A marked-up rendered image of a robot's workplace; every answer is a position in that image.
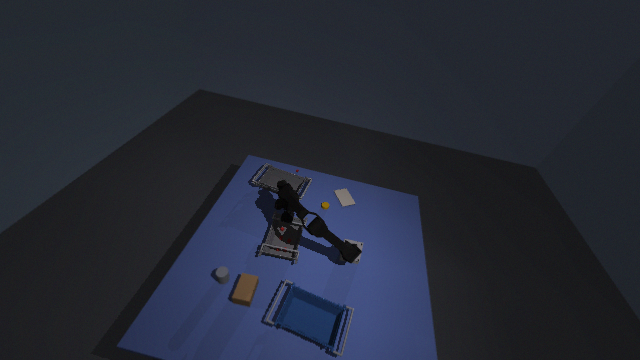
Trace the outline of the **grey cylinder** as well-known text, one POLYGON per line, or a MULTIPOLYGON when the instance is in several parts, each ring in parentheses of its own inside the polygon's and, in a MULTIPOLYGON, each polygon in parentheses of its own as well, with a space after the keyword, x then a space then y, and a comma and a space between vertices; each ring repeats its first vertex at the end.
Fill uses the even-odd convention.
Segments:
POLYGON ((225 284, 230 279, 228 268, 225 266, 219 267, 216 271, 216 275, 220 284, 225 284))

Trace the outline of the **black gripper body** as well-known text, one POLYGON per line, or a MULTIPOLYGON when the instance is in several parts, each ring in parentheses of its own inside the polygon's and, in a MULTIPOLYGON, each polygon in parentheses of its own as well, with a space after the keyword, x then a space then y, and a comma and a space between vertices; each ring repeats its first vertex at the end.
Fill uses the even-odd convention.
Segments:
POLYGON ((292 207, 289 205, 287 201, 285 201, 285 204, 286 204, 286 212, 282 213, 281 221, 286 223, 292 223, 293 217, 294 217, 293 216, 294 210, 292 209, 292 207))

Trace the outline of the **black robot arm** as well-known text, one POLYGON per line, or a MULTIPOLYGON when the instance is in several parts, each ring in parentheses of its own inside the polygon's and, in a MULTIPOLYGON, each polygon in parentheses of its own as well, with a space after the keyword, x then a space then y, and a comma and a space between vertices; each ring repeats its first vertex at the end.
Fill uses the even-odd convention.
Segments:
POLYGON ((298 195, 296 190, 293 190, 292 186, 289 183, 287 183, 285 180, 278 181, 277 188, 279 189, 277 193, 280 199, 277 199, 275 202, 276 210, 280 210, 281 208, 284 208, 284 210, 286 210, 285 201, 287 201, 292 209, 296 212, 296 216, 302 221, 303 228, 311 235, 314 235, 316 237, 323 237, 333 246, 339 249, 340 253, 342 254, 343 260, 352 263, 362 253, 362 251, 357 247, 357 244, 351 244, 348 241, 343 242, 328 230, 325 221, 317 213, 309 212, 305 207, 303 207, 297 200, 297 198, 300 198, 300 196, 298 195), (306 227, 303 218, 307 214, 316 215, 317 217, 315 217, 313 221, 306 227))

